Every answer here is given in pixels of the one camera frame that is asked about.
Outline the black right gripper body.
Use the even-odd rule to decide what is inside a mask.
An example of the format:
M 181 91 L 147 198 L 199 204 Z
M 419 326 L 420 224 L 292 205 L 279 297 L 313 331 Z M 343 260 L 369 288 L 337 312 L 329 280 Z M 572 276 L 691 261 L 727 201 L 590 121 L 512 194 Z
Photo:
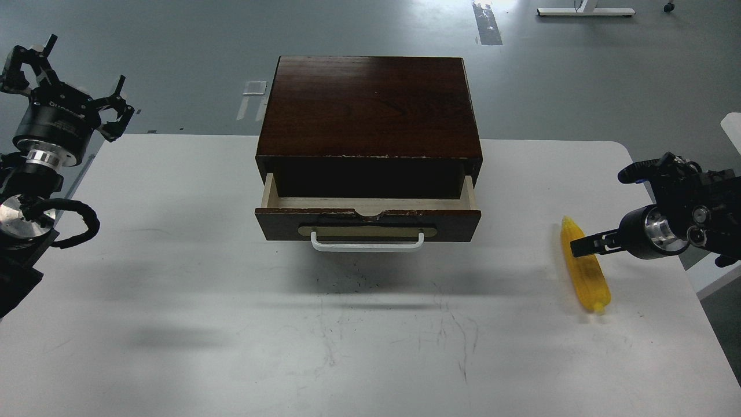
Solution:
M 677 256 L 689 242 L 670 229 L 669 220 L 657 205 L 635 209 L 622 217 L 617 229 L 619 247 L 638 259 Z

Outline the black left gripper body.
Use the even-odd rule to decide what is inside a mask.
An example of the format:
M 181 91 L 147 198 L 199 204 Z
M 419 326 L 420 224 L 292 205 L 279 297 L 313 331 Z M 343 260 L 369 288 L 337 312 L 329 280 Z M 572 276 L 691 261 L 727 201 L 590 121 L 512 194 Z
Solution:
M 63 166 L 78 166 L 93 130 L 101 126 L 98 109 L 89 94 L 74 87 L 38 87 L 13 137 L 21 151 L 32 147 L 58 151 Z

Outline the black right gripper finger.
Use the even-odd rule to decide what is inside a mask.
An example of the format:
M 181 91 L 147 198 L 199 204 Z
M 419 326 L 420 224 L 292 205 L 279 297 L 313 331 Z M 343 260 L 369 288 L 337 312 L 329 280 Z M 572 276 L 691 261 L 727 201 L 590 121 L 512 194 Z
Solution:
M 621 251 L 618 229 L 577 238 L 570 243 L 571 255 L 584 258 L 593 254 L 612 254 Z

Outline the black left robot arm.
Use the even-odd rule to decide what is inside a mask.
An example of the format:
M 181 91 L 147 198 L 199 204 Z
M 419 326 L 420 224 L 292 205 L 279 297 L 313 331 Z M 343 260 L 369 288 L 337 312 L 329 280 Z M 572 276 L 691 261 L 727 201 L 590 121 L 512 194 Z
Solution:
M 114 142 L 135 113 L 122 96 L 124 76 L 101 98 L 61 81 L 49 63 L 56 41 L 50 35 L 42 47 L 17 45 L 2 70 L 2 92 L 28 100 L 12 139 L 16 151 L 2 154 L 2 317 L 41 282 L 35 264 L 47 249 L 78 246 L 100 231 L 93 208 L 53 194 L 63 187 L 61 169 L 82 163 L 94 132 Z

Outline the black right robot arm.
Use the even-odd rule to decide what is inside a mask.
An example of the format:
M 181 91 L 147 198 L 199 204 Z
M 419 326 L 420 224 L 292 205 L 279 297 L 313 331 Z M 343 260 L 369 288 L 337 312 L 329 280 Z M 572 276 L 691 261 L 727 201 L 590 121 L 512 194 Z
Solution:
M 571 238 L 574 258 L 626 251 L 638 259 L 677 256 L 689 247 L 715 253 L 715 265 L 740 259 L 740 179 L 733 170 L 704 171 L 674 153 L 632 163 L 617 178 L 621 183 L 648 183 L 655 203 L 622 217 L 619 227 Z

